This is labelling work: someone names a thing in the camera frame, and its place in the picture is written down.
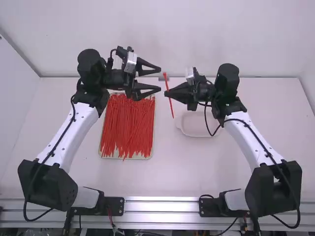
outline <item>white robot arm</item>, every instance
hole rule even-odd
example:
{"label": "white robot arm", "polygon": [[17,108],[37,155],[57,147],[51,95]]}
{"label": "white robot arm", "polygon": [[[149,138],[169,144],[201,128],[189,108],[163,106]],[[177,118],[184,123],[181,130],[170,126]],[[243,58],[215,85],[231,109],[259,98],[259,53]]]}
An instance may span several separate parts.
{"label": "white robot arm", "polygon": [[[123,60],[121,69],[112,69],[114,51]],[[160,71],[160,67],[137,57],[131,47],[124,49],[118,46],[113,49],[107,62],[94,49],[80,53],[80,79],[77,92],[71,98],[72,109],[57,134],[37,158],[34,161],[23,160],[18,168],[25,196],[25,220],[34,221],[52,209],[75,209],[82,215],[108,215],[110,206],[111,215],[123,214],[123,198],[105,197],[102,191],[78,187],[68,172],[81,142],[107,105],[107,89],[124,90],[128,98],[139,101],[161,88],[138,83],[136,72],[143,76]],[[27,202],[51,209],[35,219],[28,219]]]}
{"label": "white robot arm", "polygon": [[211,107],[214,118],[237,142],[252,170],[246,189],[225,191],[218,198],[202,195],[199,198],[199,214],[201,217],[244,217],[250,212],[251,217],[257,219],[297,210],[297,224],[291,227],[296,228],[300,221],[302,169],[296,161],[287,162],[278,154],[254,126],[246,107],[236,96],[240,81],[238,74],[239,69],[235,65],[223,64],[213,84],[199,75],[194,67],[187,76],[187,82],[164,92],[166,97],[187,104],[190,111],[196,111],[198,105],[203,105],[205,119],[206,108]]}

